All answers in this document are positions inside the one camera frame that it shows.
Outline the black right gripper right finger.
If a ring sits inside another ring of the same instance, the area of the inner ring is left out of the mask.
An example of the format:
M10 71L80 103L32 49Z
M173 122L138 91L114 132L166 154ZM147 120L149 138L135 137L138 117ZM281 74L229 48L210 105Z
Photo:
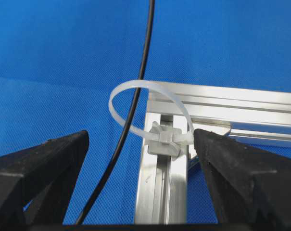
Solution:
M291 231L291 158L203 129L193 136L219 223Z

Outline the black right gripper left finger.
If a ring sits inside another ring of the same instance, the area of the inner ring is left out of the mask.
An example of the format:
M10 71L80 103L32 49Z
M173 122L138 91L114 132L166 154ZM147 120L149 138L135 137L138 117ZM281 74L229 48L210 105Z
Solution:
M0 231L61 226L88 149L81 130L0 156Z

